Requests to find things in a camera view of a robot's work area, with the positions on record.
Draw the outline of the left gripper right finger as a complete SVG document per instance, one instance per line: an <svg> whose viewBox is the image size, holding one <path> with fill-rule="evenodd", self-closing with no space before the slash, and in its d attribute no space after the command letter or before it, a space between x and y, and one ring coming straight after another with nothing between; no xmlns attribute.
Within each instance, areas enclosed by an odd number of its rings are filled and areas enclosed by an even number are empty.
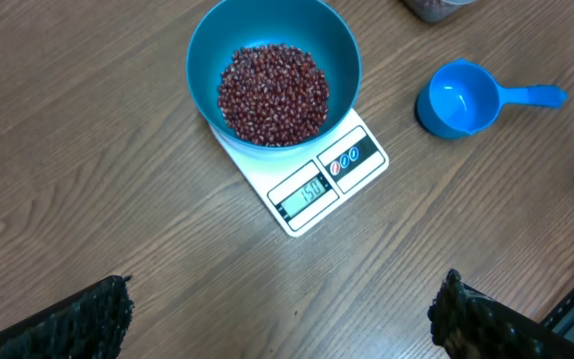
<svg viewBox="0 0 574 359"><path fill-rule="evenodd" d="M451 269L428 310L451 359L574 359L574 343L461 281Z"/></svg>

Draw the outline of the blue plastic measuring scoop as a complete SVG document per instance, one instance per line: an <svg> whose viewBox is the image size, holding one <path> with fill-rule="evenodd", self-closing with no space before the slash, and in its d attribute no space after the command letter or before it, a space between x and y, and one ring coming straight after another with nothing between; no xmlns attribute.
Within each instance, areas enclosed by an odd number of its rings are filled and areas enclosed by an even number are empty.
<svg viewBox="0 0 574 359"><path fill-rule="evenodd" d="M458 59L440 67L422 88L416 112L429 133L457 140L489 128L506 105L560 109L567 99L555 85L503 87L482 66Z"/></svg>

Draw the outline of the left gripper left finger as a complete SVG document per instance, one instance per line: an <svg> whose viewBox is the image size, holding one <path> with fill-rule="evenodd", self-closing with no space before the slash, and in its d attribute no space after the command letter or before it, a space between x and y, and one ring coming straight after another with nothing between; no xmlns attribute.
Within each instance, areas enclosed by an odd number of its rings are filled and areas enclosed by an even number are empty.
<svg viewBox="0 0 574 359"><path fill-rule="evenodd" d="M0 358L118 358L133 318L129 281L110 275L0 331Z"/></svg>

